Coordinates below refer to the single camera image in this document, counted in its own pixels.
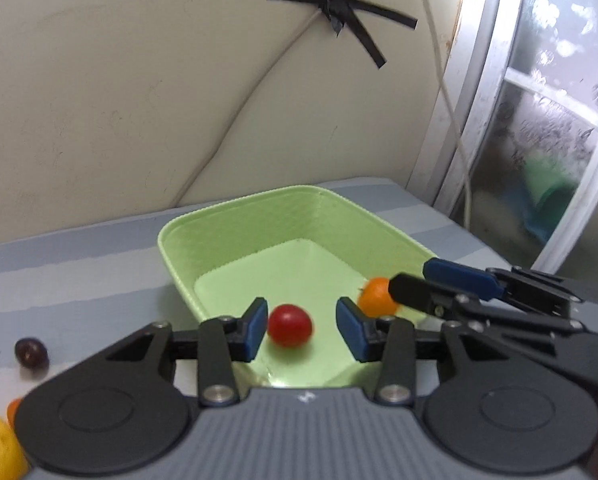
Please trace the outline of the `small orange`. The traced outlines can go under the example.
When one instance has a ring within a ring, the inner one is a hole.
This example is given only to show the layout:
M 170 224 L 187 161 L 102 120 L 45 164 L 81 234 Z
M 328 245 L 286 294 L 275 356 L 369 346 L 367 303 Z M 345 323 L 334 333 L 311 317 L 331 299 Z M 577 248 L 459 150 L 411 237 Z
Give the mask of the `small orange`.
M 360 289 L 357 306 L 369 318 L 395 315 L 399 304 L 389 294 L 388 278 L 371 278 Z

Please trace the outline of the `red cherry tomato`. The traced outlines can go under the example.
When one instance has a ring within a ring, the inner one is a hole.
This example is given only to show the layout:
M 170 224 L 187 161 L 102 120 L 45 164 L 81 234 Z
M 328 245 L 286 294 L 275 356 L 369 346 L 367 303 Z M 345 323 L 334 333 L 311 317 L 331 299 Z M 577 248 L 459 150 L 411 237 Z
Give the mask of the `red cherry tomato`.
M 267 320 L 267 334 L 283 348 L 306 344 L 313 334 L 313 323 L 305 310 L 294 304 L 280 304 Z

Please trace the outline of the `small orange tomato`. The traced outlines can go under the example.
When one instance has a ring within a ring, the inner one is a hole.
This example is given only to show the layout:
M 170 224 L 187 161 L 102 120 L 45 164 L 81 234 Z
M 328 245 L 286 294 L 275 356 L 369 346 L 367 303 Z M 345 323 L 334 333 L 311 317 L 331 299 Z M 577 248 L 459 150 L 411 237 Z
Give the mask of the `small orange tomato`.
M 21 402 L 22 402 L 21 398 L 15 398 L 7 405 L 6 418 L 7 418 L 8 425 L 11 426 L 11 428 L 14 428 L 14 419 L 16 418 L 18 407 L 21 404 Z

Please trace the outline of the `dark purple plum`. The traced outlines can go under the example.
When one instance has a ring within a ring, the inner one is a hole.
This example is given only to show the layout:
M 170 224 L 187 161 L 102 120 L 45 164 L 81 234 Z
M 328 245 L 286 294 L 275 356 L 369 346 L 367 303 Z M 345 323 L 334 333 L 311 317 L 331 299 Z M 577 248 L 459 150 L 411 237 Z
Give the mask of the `dark purple plum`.
M 40 339 L 26 337 L 14 344 L 14 356 L 26 370 L 42 370 L 48 367 L 49 356 L 45 344 Z

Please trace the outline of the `light green plastic basket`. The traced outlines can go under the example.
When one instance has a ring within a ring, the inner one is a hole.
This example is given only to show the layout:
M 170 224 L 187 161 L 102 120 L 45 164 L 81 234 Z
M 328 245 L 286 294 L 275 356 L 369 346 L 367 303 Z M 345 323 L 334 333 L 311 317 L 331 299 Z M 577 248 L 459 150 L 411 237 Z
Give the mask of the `light green plastic basket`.
M 262 297 L 294 304 L 314 332 L 298 349 L 264 338 L 256 359 L 234 366 L 247 386 L 358 384 L 357 362 L 336 326 L 336 302 L 357 298 L 370 278 L 421 275 L 433 258 L 388 222 L 338 194 L 299 185 L 209 206 L 168 222 L 158 247 L 175 287 L 198 322 L 242 315 Z

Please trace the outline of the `striped blue tablecloth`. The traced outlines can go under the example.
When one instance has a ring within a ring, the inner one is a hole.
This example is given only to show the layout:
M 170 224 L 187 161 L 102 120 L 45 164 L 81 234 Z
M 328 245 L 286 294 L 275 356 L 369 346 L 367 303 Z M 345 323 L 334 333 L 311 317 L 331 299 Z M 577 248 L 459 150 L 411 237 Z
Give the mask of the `striped blue tablecloth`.
M 14 344 L 45 344 L 55 375 L 150 322 L 191 327 L 159 255 L 168 209 L 0 245 L 0 415 L 34 387 Z

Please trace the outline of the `black tape cross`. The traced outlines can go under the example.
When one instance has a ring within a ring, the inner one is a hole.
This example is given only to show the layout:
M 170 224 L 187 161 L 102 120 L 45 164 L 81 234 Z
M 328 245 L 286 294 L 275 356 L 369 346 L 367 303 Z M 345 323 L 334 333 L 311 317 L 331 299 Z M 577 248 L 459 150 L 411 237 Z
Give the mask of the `black tape cross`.
M 382 68 L 387 60 L 383 52 L 377 46 L 366 27 L 355 14 L 355 10 L 371 13 L 380 18 L 400 24 L 406 28 L 414 30 L 417 26 L 418 19 L 409 14 L 404 14 L 400 11 L 386 8 L 386 6 L 379 6 L 365 0 L 278 0 L 292 3 L 309 4 L 315 6 L 331 24 L 331 28 L 337 35 L 342 29 L 348 27 L 353 36 L 357 38 L 361 46 L 372 58 L 377 68 Z

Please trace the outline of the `window frame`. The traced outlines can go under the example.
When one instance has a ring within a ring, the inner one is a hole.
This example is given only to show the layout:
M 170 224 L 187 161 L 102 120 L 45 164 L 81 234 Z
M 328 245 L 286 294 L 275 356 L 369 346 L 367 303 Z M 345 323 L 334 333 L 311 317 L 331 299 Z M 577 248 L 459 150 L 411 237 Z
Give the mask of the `window frame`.
M 598 0 L 465 0 L 462 152 L 435 206 L 509 262 L 554 272 L 598 204 Z

